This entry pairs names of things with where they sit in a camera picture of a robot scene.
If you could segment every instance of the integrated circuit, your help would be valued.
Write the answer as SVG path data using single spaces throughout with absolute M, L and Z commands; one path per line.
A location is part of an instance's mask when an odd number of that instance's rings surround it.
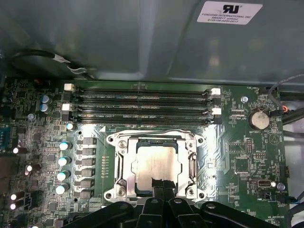
M 76 154 L 94 155 L 95 154 L 95 148 L 84 148 L 82 151 L 76 151 Z
M 57 203 L 55 203 L 55 202 L 49 203 L 49 204 L 48 204 L 48 209 L 49 209 L 50 211 L 55 211 L 55 210 L 57 210 Z
M 235 159 L 235 172 L 238 174 L 249 173 L 249 159 L 236 158 Z

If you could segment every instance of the mounting screw hole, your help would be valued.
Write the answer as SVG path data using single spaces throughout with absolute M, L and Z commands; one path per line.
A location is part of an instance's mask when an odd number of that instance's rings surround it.
M 111 193 L 107 193 L 107 194 L 105 195 L 105 197 L 106 197 L 107 199 L 110 199 L 110 198 L 112 197 L 112 195 L 111 195 Z

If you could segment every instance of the motherboard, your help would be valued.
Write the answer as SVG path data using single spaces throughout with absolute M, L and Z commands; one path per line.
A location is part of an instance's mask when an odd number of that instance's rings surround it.
M 2 227 L 136 206 L 156 180 L 197 207 L 285 224 L 282 120 L 264 87 L 9 78 L 2 92 Z

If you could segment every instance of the green circuit board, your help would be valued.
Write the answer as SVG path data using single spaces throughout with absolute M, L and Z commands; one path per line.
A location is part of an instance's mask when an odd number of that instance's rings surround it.
M 73 92 L 70 97 L 64 97 L 65 84 L 73 84 L 86 90 L 92 90 L 93 99 L 96 99 L 94 91 L 115 89 L 131 91 L 172 91 L 183 94 L 189 92 L 203 93 L 212 88 L 219 88 L 218 95 L 221 108 L 221 123 L 197 124 L 201 119 L 193 121 L 192 117 L 178 117 L 174 124 L 166 125 L 154 121 L 140 123 L 129 121 L 134 116 L 123 115 L 122 118 L 111 123 L 114 115 L 98 116 L 97 121 L 80 121 L 74 119 L 76 128 L 68 131 L 66 124 L 71 122 L 64 119 L 66 113 L 62 110 L 62 104 L 71 104 L 74 109 L 77 101 L 73 100 Z M 269 223 L 284 227 L 284 215 L 289 205 L 282 200 L 288 196 L 288 167 L 285 166 L 285 151 L 283 141 L 283 127 L 280 116 L 269 117 L 269 126 L 264 130 L 257 130 L 250 126 L 250 117 L 255 110 L 268 114 L 277 109 L 264 88 L 254 86 L 236 85 L 191 85 L 191 84 L 165 84 L 165 83 L 136 83 L 136 82 L 111 82 L 111 81 L 47 81 L 33 82 L 22 79 L 7 79 L 4 96 L 9 98 L 1 105 L 0 114 L 2 123 L 0 131 L 4 136 L 1 146 L 0 165 L 7 162 L 7 158 L 14 158 L 18 165 L 4 173 L 1 178 L 6 184 L 0 187 L 3 194 L 2 223 L 6 227 L 10 221 L 17 220 L 20 227 L 30 227 L 36 223 L 42 223 L 45 227 L 59 227 L 58 219 L 69 217 L 73 213 L 84 214 L 93 212 L 110 202 L 104 198 L 104 192 L 114 185 L 114 160 L 115 148 L 106 142 L 108 135 L 123 130 L 167 130 L 183 129 L 201 135 L 204 139 L 202 146 L 198 148 L 197 176 L 198 185 L 206 198 L 197 203 L 199 207 L 205 201 L 218 201 L 232 208 L 265 220 Z M 43 95 L 51 98 L 48 104 L 49 110 L 42 112 L 41 100 Z M 176 103 L 182 103 L 183 98 L 176 97 Z M 34 114 L 35 119 L 29 120 L 28 115 Z M 83 145 L 85 138 L 94 138 L 96 143 Z M 69 142 L 71 149 L 60 150 L 61 142 Z M 26 154 L 15 155 L 13 148 L 20 146 L 27 148 Z M 83 148 L 94 149 L 94 154 L 86 159 L 94 160 L 91 166 L 94 175 L 89 177 L 93 184 L 91 197 L 81 197 L 80 175 L 84 164 L 79 162 L 84 157 L 79 154 Z M 65 166 L 59 166 L 58 159 L 68 156 L 72 162 Z M 28 164 L 39 163 L 41 169 L 30 175 L 25 174 Z M 57 174 L 66 170 L 70 177 L 63 182 L 70 188 L 63 194 L 56 194 L 56 187 L 62 182 L 57 179 Z M 270 181 L 271 186 L 263 187 L 262 181 Z M 10 195 L 17 191 L 35 192 L 35 204 L 29 209 L 10 209 Z

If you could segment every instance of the wire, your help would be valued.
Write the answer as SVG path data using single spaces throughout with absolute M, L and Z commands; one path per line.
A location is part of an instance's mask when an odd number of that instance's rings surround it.
M 28 49 L 28 50 L 23 50 L 20 51 L 16 54 L 14 54 L 10 59 L 9 59 L 9 66 L 11 68 L 13 68 L 16 72 L 18 72 L 21 75 L 27 75 L 29 76 L 28 73 L 26 73 L 25 71 L 17 68 L 14 66 L 14 61 L 20 57 L 26 57 L 26 56 L 41 56 L 41 57 L 47 57 L 50 58 L 54 61 L 57 61 L 59 63 L 65 64 L 67 66 L 67 68 L 73 73 L 73 74 L 79 74 L 82 77 L 84 77 L 87 80 L 96 80 L 96 78 L 94 78 L 91 74 L 87 73 L 86 68 L 81 67 L 79 64 L 75 63 L 75 62 L 71 62 L 65 58 L 63 58 L 62 56 L 59 56 L 55 53 L 51 53 L 48 51 L 44 51 L 44 50 L 34 50 L 34 49 Z
M 296 133 L 290 131 L 283 131 L 284 136 L 296 138 L 296 139 L 304 139 L 304 133 Z
M 304 221 L 295 224 L 292 228 L 304 228 Z
M 293 118 L 289 118 L 288 120 L 283 121 L 283 125 L 291 124 L 291 123 L 293 123 L 295 121 L 298 121 L 298 120 L 301 120 L 303 118 L 304 118 L 304 113 L 299 114 L 299 115 L 297 115 L 297 116 L 295 116 Z
M 288 111 L 289 111 L 288 108 L 285 105 L 283 105 L 282 107 L 283 107 L 283 112 L 288 113 Z
M 298 74 L 298 75 L 294 75 L 294 76 L 288 77 L 288 78 L 286 78 L 286 79 L 284 79 L 284 80 L 281 80 L 281 81 L 275 83 L 275 84 L 268 90 L 268 97 L 269 97 L 269 99 L 272 100 L 274 103 L 276 103 L 276 104 L 280 107 L 280 109 L 283 109 L 282 104 L 281 104 L 281 103 L 272 95 L 272 92 L 273 92 L 279 85 L 281 85 L 281 84 L 283 84 L 283 83 L 285 83 L 285 82 L 292 81 L 292 80 L 294 80 L 294 79 L 296 79 L 296 78 L 298 78 L 298 77 L 303 77 L 303 76 L 304 76 L 304 74 Z
M 304 107 L 299 108 L 299 109 L 291 112 L 290 114 L 284 115 L 282 117 L 283 125 L 286 125 L 288 123 L 292 123 L 294 121 L 300 120 L 301 116 L 303 116 L 303 114 L 304 114 Z
M 285 216 L 286 228 L 292 228 L 291 219 L 293 216 L 304 210 L 304 202 L 295 205 L 293 208 L 290 208 Z

